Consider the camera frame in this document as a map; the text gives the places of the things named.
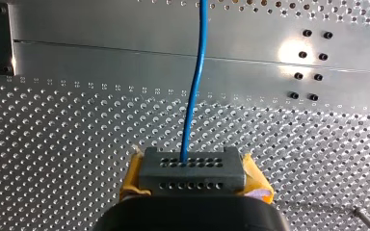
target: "black device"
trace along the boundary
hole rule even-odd
[[[288,231],[261,200],[237,195],[139,196],[108,210],[93,231]]]

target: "blue wire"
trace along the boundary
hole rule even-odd
[[[208,28],[208,1],[199,1],[199,46],[198,59],[195,68],[194,79],[192,81],[191,91],[188,99],[188,108],[185,117],[184,131],[182,133],[182,145],[180,161],[185,163],[188,159],[188,145],[189,136],[191,133],[191,122],[194,115],[195,103],[197,102],[198,87],[200,83],[200,76],[203,70],[203,60],[205,58],[206,43],[207,43],[207,28]]]

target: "perforated metal panel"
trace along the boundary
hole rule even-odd
[[[365,230],[351,212],[370,216],[370,1],[210,4],[190,150],[252,152],[293,230]],[[0,76],[0,230],[91,230],[118,202],[132,144],[179,150],[197,2],[10,10],[17,75]]]

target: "yellow plastic part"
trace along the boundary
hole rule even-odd
[[[120,200],[123,200],[126,196],[131,194],[151,195],[151,191],[140,190],[138,188],[138,174],[140,172],[143,156],[143,152],[137,148],[137,152],[131,158],[130,166],[119,191]],[[266,177],[254,163],[253,159],[251,158],[251,153],[246,154],[243,158],[243,168],[246,173],[246,186],[243,191],[238,192],[237,194],[245,195],[257,190],[265,191],[267,195],[263,195],[262,200],[268,204],[271,204],[273,202],[275,191],[267,181]]]
[[[123,200],[130,194],[151,195],[151,191],[149,190],[138,189],[138,174],[140,172],[143,156],[143,152],[137,148],[137,152],[131,158],[130,167],[125,175],[122,187],[119,190],[119,200]]]
[[[264,202],[271,204],[275,191],[251,158],[251,153],[246,154],[243,158],[243,169],[246,172],[246,186],[243,191],[237,194],[244,195],[255,190],[267,191],[268,195],[263,195],[262,199]]]

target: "black screw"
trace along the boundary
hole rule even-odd
[[[317,81],[322,81],[323,80],[323,75],[321,75],[321,74],[315,74],[314,75],[314,79],[317,80]]]
[[[303,36],[310,37],[311,35],[312,35],[312,32],[310,30],[304,30],[303,31]]]
[[[7,11],[8,10],[5,7],[0,7],[0,14],[5,14]]]
[[[309,94],[308,99],[312,101],[317,101],[318,100],[318,95],[317,94]]]
[[[295,92],[290,92],[290,93],[288,94],[288,96],[289,96],[290,98],[292,98],[292,99],[298,99],[298,98],[299,98],[299,95],[298,95],[297,93],[295,93]]]
[[[303,75],[302,75],[302,73],[297,72],[296,74],[294,74],[294,78],[296,78],[298,80],[301,80],[301,79],[303,79]]]
[[[324,54],[324,53],[321,53],[319,56],[318,56],[318,59],[322,60],[322,61],[325,61],[329,58],[328,55]]]
[[[4,67],[4,72],[9,73],[11,71],[12,71],[12,67],[11,66],[7,65],[7,66]]]
[[[332,33],[331,32],[325,32],[324,35],[323,35],[323,37],[325,39],[331,39],[332,38]]]
[[[305,57],[307,57],[307,53],[306,53],[306,52],[304,52],[304,51],[301,51],[301,52],[299,53],[299,57],[300,57],[300,58],[302,58],[302,59],[304,59]]]

